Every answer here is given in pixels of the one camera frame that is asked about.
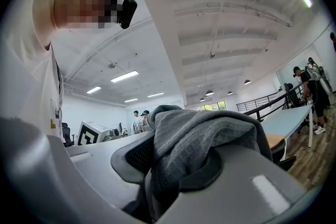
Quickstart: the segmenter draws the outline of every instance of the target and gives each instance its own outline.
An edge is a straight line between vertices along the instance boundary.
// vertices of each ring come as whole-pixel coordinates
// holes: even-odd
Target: gray cloth
[[[210,147],[233,143],[272,160],[261,124],[241,113],[161,105],[149,114],[148,125],[155,132],[150,185],[160,202],[177,197],[179,180],[202,167]]]

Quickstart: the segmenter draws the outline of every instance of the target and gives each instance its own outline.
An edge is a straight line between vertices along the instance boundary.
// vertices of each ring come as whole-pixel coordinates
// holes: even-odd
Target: short black hair
[[[299,67],[294,67],[294,69],[293,69],[294,74],[297,70],[300,70],[300,68]]]

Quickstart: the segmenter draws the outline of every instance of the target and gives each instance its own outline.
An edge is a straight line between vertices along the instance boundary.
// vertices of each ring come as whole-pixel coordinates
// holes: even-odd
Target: railing
[[[240,111],[249,111],[252,109],[256,109],[264,104],[269,103],[270,101],[274,100],[277,97],[277,92],[272,93],[270,95],[264,96],[264,97],[260,97],[258,99],[254,99],[251,101],[247,101],[244,103],[239,103],[236,104],[238,112]]]
[[[274,100],[270,101],[269,103],[264,104],[264,105],[262,105],[262,106],[260,106],[260,107],[258,107],[258,108],[256,108],[256,109],[247,111],[247,112],[245,112],[244,114],[245,114],[245,115],[252,115],[252,114],[256,113],[256,114],[257,114],[257,120],[258,120],[258,121],[261,121],[262,118],[264,118],[264,117],[266,117],[267,115],[269,115],[269,114],[275,112],[275,111],[278,110],[279,108],[282,108],[282,109],[290,108],[290,97],[289,97],[289,95],[290,95],[292,92],[295,92],[296,95],[297,95],[297,94],[301,94],[302,91],[301,91],[301,89],[300,89],[300,86],[302,86],[302,84],[303,84],[303,83],[297,85],[296,87],[294,87],[294,88],[291,89],[290,91],[286,92],[285,94],[283,94],[282,96],[280,96],[280,97],[278,97],[278,98],[275,98]],[[285,101],[284,104],[280,105],[279,107],[277,107],[276,109],[272,110],[271,112],[269,112],[269,113],[267,113],[267,114],[265,114],[265,115],[263,115],[263,116],[260,116],[260,110],[263,110],[263,109],[265,109],[265,108],[267,108],[267,107],[269,107],[269,106],[271,106],[271,105],[277,103],[278,101],[280,101],[280,100],[283,99],[283,98],[286,99],[286,101]]]

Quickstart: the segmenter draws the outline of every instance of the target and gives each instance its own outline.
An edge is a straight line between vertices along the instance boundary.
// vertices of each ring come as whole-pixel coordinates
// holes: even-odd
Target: white ceiling
[[[181,95],[188,105],[210,89],[236,91],[256,59],[269,57],[265,48],[281,44],[308,12],[299,0],[136,1],[129,29],[115,25],[101,33],[57,33],[52,42],[68,91],[87,96],[101,86],[92,97],[117,104],[132,98],[144,102],[147,95],[164,92]],[[117,63],[114,69],[108,67],[111,62]],[[110,82],[133,70],[139,75]]]

